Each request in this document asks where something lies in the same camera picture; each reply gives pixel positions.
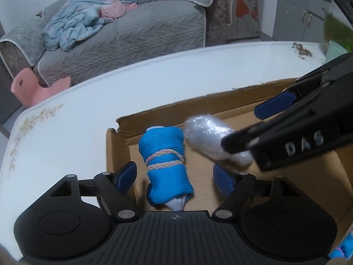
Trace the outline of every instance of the light blue blanket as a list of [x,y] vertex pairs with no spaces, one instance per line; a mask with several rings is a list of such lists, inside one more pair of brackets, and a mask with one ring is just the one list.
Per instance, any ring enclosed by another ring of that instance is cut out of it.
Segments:
[[[137,0],[119,1],[137,3]],[[69,51],[78,42],[95,35],[104,24],[113,21],[99,17],[100,7],[109,3],[109,0],[67,0],[43,29],[47,50],[54,51],[60,46]]]

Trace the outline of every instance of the white lettering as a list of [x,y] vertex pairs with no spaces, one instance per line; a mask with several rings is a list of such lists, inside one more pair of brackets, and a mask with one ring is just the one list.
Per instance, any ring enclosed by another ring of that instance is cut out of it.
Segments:
[[316,141],[316,146],[320,146],[324,143],[324,137],[321,135],[321,130],[314,133],[314,139]]
[[303,152],[305,148],[310,149],[310,143],[308,143],[306,138],[302,137],[301,138],[301,152]]
[[295,145],[293,142],[287,142],[285,144],[285,150],[287,151],[288,156],[295,154]]

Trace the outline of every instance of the ribbed black surface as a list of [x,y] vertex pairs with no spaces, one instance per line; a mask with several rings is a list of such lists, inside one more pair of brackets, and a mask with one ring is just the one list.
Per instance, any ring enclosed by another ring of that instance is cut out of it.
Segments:
[[[33,265],[50,261],[25,257]],[[136,222],[119,225],[111,238],[86,256],[55,265],[324,265],[319,258],[303,263],[265,257],[248,247],[231,224],[212,221],[204,211],[146,212]]]

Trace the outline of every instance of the bubble wrap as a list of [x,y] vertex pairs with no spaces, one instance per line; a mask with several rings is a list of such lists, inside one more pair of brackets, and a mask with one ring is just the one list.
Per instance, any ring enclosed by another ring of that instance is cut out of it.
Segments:
[[223,120],[211,114],[189,117],[184,124],[187,142],[215,160],[229,159],[239,166],[253,162],[249,151],[229,154],[221,147],[221,139],[234,132]]

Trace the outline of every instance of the drawer handle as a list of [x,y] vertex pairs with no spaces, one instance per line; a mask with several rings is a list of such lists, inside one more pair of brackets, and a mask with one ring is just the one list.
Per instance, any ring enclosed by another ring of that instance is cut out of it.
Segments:
[[305,17],[306,11],[303,12],[303,16],[301,17],[301,23],[304,23],[304,17]]
[[311,18],[312,18],[312,14],[310,14],[310,16],[309,16],[308,28],[310,28],[310,21],[311,21]]

